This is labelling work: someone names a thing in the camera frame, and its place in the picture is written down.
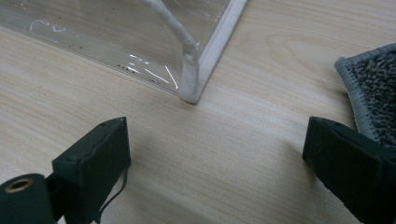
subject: black clamp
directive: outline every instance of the black clamp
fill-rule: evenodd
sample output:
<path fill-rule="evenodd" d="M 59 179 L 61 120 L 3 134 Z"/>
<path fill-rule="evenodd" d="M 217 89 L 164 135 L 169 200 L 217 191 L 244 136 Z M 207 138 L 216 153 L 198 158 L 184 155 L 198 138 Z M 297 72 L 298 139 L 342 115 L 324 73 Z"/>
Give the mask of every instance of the black clamp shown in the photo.
<path fill-rule="evenodd" d="M 53 173 L 21 175 L 0 186 L 0 223 L 89 224 L 126 185 L 131 164 L 126 118 L 96 126 L 52 161 Z M 121 190 L 105 203 L 121 173 Z"/>

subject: clear plastic container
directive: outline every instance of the clear plastic container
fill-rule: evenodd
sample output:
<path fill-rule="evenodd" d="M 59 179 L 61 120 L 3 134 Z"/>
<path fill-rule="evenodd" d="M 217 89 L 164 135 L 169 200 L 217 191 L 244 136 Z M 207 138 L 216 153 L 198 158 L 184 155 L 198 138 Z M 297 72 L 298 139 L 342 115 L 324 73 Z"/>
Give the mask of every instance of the clear plastic container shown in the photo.
<path fill-rule="evenodd" d="M 0 24 L 194 104 L 210 76 L 200 59 L 231 2 L 240 14 L 245 1 L 0 0 Z"/>

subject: plastic sheet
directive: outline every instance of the plastic sheet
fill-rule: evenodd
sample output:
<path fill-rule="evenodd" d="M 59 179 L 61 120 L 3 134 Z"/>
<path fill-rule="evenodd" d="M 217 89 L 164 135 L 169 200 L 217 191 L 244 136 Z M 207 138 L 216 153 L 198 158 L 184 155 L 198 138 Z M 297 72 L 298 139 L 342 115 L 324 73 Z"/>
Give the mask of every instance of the plastic sheet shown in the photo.
<path fill-rule="evenodd" d="M 171 14 L 159 12 L 161 5 Z M 204 87 L 196 90 L 199 68 L 191 61 L 204 54 L 229 5 L 230 0 L 0 0 L 0 24 L 179 96 L 191 95 L 184 100 L 196 103 Z M 196 52 L 186 54 L 183 41 L 189 37 Z"/>

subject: light wood surface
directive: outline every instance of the light wood surface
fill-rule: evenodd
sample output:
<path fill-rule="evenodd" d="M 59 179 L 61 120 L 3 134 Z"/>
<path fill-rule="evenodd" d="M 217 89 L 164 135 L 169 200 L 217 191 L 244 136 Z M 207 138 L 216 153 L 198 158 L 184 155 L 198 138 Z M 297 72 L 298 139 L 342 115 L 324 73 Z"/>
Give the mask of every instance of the light wood surface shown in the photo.
<path fill-rule="evenodd" d="M 133 164 L 103 223 L 359 223 L 304 163 L 306 126 L 354 127 L 333 64 L 395 42 L 395 11 L 250 0 L 198 105 L 0 28 L 0 182 L 49 175 L 90 129 L 126 116 Z"/>

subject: black plastic part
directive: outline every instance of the black plastic part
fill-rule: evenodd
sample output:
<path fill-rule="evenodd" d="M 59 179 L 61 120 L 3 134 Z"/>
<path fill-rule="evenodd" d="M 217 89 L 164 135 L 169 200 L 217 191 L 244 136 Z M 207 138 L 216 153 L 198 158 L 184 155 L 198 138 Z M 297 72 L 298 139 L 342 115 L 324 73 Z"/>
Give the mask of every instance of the black plastic part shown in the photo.
<path fill-rule="evenodd" d="M 126 118 L 96 126 L 52 162 L 56 185 L 63 186 L 67 223 L 88 224 L 104 204 L 122 171 L 131 164 Z"/>
<path fill-rule="evenodd" d="M 392 223 L 396 214 L 396 154 L 328 119 L 311 117 L 304 160 L 363 223 Z"/>
<path fill-rule="evenodd" d="M 46 178 L 49 199 L 52 207 L 52 215 L 55 221 L 58 221 L 70 207 L 66 187 L 60 185 L 56 180 L 55 174 L 52 173 Z"/>
<path fill-rule="evenodd" d="M 53 224 L 43 175 L 21 175 L 0 186 L 1 224 Z"/>

